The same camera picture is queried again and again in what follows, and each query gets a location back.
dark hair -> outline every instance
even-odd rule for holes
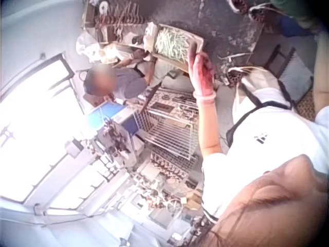
[[[87,94],[96,95],[97,86],[95,85],[95,72],[93,68],[88,70],[86,79],[83,82],[83,88]]]

white wall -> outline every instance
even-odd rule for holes
[[[76,52],[82,30],[82,0],[10,2],[8,16],[1,21],[2,88],[29,65],[40,64],[36,61],[43,52],[47,59],[64,52],[74,71],[90,68],[88,58]]]
[[[2,209],[2,219],[34,223],[62,222],[83,218],[74,216],[34,216]],[[117,247],[119,237],[133,247],[159,247],[155,236],[119,211],[93,218],[46,227],[0,220],[0,240],[6,247]]]

cable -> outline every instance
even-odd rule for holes
[[[80,219],[75,219],[75,220],[66,220],[66,221],[61,221],[61,222],[53,222],[53,223],[34,223],[34,222],[28,222],[28,221],[19,221],[19,220],[10,220],[10,219],[5,219],[5,218],[0,218],[0,220],[4,220],[4,221],[8,221],[8,222],[13,222],[13,223],[18,223],[18,224],[22,224],[22,225],[31,225],[31,226],[41,226],[41,227],[47,227],[49,225],[58,225],[58,224],[64,224],[64,223],[70,223],[70,222],[75,222],[75,221],[80,221],[80,220],[85,220],[88,218],[93,218],[95,216],[100,216],[103,214],[106,214],[107,212],[102,212],[100,214],[97,215],[90,215],[90,216],[86,216],[84,218],[80,218]]]

metal shelf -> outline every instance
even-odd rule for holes
[[[145,140],[190,160],[197,146],[197,124],[173,120],[146,110],[135,113],[137,125],[147,132]]]

